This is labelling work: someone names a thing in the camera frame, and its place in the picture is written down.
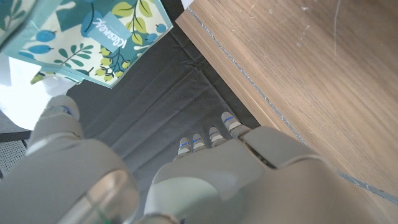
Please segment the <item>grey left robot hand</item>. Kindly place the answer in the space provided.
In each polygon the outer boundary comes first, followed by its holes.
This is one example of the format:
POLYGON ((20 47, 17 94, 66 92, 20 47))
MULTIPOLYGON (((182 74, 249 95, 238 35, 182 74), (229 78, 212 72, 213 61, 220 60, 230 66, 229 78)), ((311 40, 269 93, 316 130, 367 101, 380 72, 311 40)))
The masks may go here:
POLYGON ((377 223, 327 161, 273 128, 250 129, 229 113, 231 139, 210 129, 182 141, 149 187, 144 213, 122 159, 85 139, 68 96, 52 98, 25 157, 1 181, 2 223, 377 223))

